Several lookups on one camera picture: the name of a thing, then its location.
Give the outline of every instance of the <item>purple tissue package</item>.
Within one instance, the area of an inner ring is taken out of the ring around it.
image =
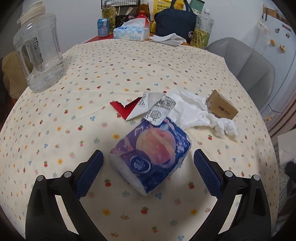
[[[143,119],[110,151],[110,164],[146,196],[182,164],[190,148],[187,134],[168,117],[159,126]]]

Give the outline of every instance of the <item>gray chair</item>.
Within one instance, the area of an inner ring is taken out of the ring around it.
[[[225,59],[228,69],[260,110],[267,102],[274,85],[275,70],[272,64],[255,50],[234,38],[213,42],[207,50]]]

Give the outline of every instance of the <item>brown cushion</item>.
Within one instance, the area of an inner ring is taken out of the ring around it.
[[[32,63],[28,59],[25,61],[29,70],[32,71]],[[3,58],[2,71],[5,88],[12,98],[18,99],[28,87],[28,84],[15,52],[11,52]]]

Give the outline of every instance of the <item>white tablecloth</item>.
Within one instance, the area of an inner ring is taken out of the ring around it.
[[[73,171],[96,149],[103,152],[104,165],[80,201],[108,240],[187,241],[192,237],[217,200],[193,164],[198,148],[237,176],[258,174],[275,223],[279,183],[273,146],[257,108],[223,58],[190,46],[111,39],[72,47],[64,54],[64,64],[66,75],[48,90],[34,94],[26,89],[0,133],[0,205],[23,236],[36,177],[60,177]],[[204,97],[218,90],[239,111],[234,120],[240,139],[221,139],[209,127],[186,130],[192,148],[183,165],[144,197],[108,160],[110,149],[141,117],[125,122],[109,103],[131,101],[146,90],[172,88]],[[58,203],[68,228],[75,230],[60,198]],[[238,203],[236,198],[224,230]]]

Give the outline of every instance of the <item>thick tissue box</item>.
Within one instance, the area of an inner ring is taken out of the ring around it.
[[[140,194],[148,195],[183,162],[191,141],[169,118],[144,120],[110,151],[110,164]]]
[[[145,18],[136,18],[124,23],[121,27],[113,30],[114,39],[126,39],[135,41],[146,41],[149,39],[148,28],[144,28]]]

